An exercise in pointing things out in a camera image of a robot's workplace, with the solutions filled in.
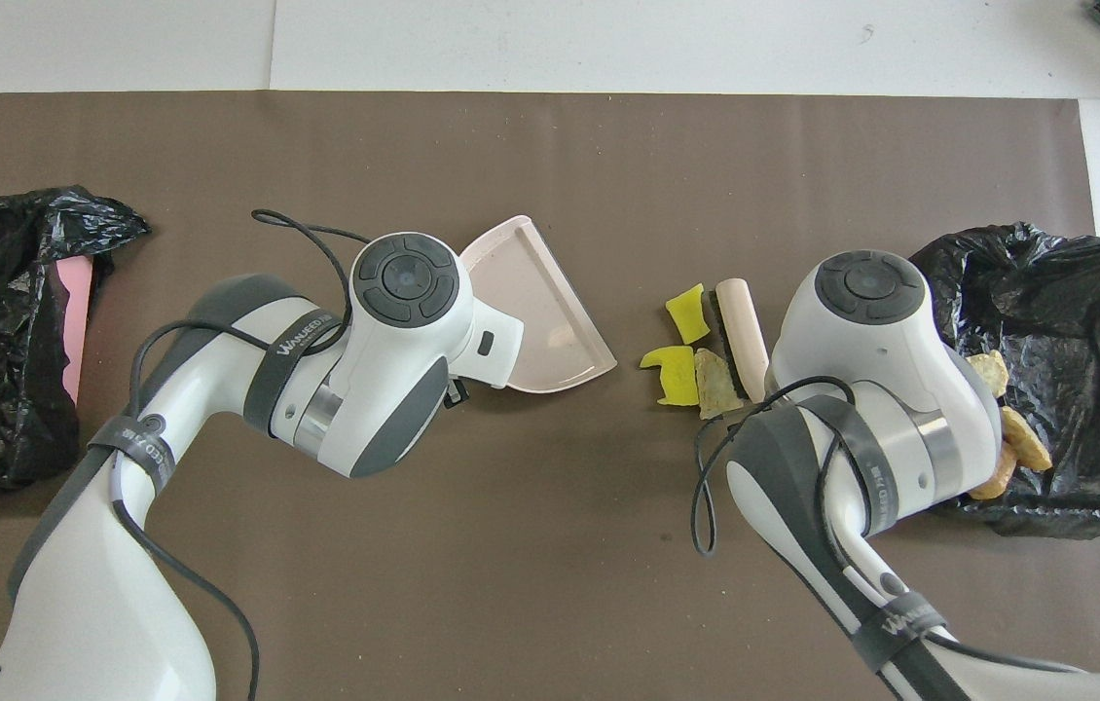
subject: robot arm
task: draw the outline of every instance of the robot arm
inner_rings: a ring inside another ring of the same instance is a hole
[[[231,412],[345,477],[393,465],[442,404],[452,377],[505,385],[522,324],[471,297],[442,242],[397,233],[351,271],[353,324],[270,275],[220,283],[142,386],[138,416],[114,418],[48,505],[9,579],[14,612],[0,649],[0,700],[211,700],[204,638],[144,547],[148,506],[208,417]]]
[[[866,536],[988,479],[999,418],[980,379],[938,342],[916,267],[881,252],[827,259],[800,286],[771,379],[807,385],[747,418],[727,464],[746,521],[811,587],[900,698],[1100,698],[1100,675],[952,638]]]

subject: brown paper mat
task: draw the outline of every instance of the brown paper mat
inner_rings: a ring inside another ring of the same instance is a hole
[[[84,434],[125,402],[133,348],[227,275],[338,308],[331,272],[253,207],[455,249],[527,213],[620,366],[563,394],[476,390],[413,454],[349,482],[216,418],[148,529],[233,595],[262,698],[884,698],[721,485],[723,550],[689,541],[691,412],[640,354],[662,302],[745,276],[768,341],[840,249],[911,253],[1026,219],[1092,233],[1071,101],[473,94],[0,95],[0,195],[82,183],[148,218],[96,305]],[[350,259],[354,248],[336,249]],[[4,577],[55,484],[0,499]],[[1100,671],[1100,538],[1019,540],[919,516],[876,540],[964,642]],[[246,649],[172,578],[220,698]]]

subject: plastic bag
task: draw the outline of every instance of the plastic bag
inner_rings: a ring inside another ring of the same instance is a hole
[[[0,489],[74,465],[78,417],[62,385],[68,300],[55,261],[90,254],[96,283],[108,251],[148,233],[144,219],[82,187],[0,197]]]
[[[1001,536],[1100,536],[1100,239],[1018,222],[942,237],[911,261],[944,342],[963,355],[1000,351],[1003,402],[1053,454],[1045,473],[1014,471],[1003,496],[961,495],[941,511]]]

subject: pink dustpan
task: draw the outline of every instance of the pink dustpan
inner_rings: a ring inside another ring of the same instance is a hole
[[[469,244],[460,260],[476,298],[524,322],[507,386],[560,392],[615,368],[615,355],[531,219],[507,219]]]

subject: yellow sponge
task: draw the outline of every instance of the yellow sponge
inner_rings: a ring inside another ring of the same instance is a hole
[[[680,296],[667,299],[667,311],[670,311],[675,328],[680,329],[681,341],[700,341],[710,333],[706,317],[702,314],[702,292],[705,291],[702,283],[697,283]]]
[[[696,407],[697,372],[693,368],[693,349],[688,346],[656,348],[640,359],[641,368],[658,369],[658,383],[662,385],[662,399],[658,404],[671,407]]]

